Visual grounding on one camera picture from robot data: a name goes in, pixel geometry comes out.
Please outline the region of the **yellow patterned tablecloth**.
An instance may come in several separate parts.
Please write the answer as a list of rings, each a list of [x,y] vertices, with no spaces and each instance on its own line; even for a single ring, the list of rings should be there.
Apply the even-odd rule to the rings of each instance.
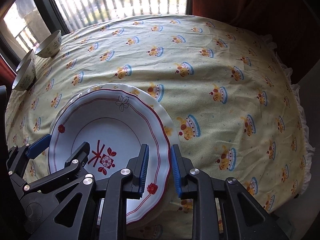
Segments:
[[[124,83],[167,111],[169,140],[195,166],[235,177],[267,212],[300,200],[310,183],[298,88],[250,31],[197,16],[136,16],[65,35],[58,54],[38,57],[35,68],[35,85],[9,98],[9,146],[48,133],[72,96]]]

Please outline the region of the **black window frame post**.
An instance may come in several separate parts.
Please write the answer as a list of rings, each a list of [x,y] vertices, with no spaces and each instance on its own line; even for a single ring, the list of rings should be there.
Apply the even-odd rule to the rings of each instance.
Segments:
[[[34,2],[51,33],[56,30],[61,30],[62,36],[70,33],[54,0],[34,0]]]

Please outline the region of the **balcony railing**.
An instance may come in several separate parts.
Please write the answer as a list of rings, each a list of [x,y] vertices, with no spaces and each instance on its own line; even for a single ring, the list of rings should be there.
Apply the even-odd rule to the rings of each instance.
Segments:
[[[185,14],[187,0],[54,0],[70,33],[105,21],[140,16]],[[6,39],[18,57],[38,47],[50,31],[34,0],[16,0],[3,19]]]

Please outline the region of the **red curtain right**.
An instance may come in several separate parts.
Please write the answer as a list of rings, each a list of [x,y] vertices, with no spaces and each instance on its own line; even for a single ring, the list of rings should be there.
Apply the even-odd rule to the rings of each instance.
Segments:
[[[319,0],[190,0],[193,15],[260,35],[319,42]]]

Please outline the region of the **red curtain left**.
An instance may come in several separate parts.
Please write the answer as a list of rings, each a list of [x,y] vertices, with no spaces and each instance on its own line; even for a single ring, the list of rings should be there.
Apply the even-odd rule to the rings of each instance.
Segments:
[[[16,74],[7,64],[3,57],[0,57],[0,85],[5,86],[7,92],[12,91],[12,84],[15,80]]]

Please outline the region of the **red curtain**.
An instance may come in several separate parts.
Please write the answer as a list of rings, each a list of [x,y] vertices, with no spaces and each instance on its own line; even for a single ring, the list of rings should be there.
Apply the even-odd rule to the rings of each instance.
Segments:
[[[16,74],[7,64],[3,57],[0,57],[0,85],[5,86],[7,92],[12,91],[12,84],[15,80]]]
[[[190,0],[193,15],[260,35],[319,42],[319,0]]]

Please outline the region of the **floral bowl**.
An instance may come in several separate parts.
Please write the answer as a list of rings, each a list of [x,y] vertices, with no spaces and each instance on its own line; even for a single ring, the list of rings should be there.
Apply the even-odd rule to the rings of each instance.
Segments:
[[[12,84],[12,90],[28,90],[36,78],[36,71],[33,59],[24,61]]]
[[[53,32],[35,50],[35,55],[41,58],[54,57],[62,44],[61,30]]]
[[[29,59],[32,59],[33,61],[35,60],[35,53],[33,49],[28,51],[26,55],[23,57],[23,59],[20,61],[18,67],[16,68],[16,73],[18,73],[18,71],[21,69],[21,67],[25,63],[25,61],[28,61]]]

